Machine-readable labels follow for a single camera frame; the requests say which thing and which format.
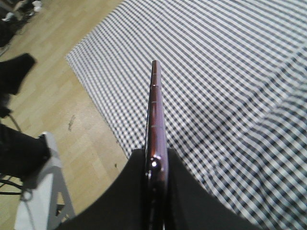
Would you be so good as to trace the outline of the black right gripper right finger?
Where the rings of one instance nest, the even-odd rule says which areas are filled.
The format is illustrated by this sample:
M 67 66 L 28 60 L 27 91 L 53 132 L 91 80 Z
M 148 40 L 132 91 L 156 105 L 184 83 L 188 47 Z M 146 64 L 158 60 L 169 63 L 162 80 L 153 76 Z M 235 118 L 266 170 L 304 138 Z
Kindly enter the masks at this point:
M 258 230 L 206 192 L 174 149 L 168 150 L 167 230 Z

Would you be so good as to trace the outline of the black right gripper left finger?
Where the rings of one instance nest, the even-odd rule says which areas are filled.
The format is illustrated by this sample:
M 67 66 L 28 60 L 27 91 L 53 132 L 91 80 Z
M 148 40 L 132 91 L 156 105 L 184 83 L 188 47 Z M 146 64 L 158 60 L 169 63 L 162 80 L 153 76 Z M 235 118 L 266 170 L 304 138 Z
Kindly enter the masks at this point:
M 112 185 L 87 209 L 58 230 L 145 230 L 142 149 L 132 151 Z

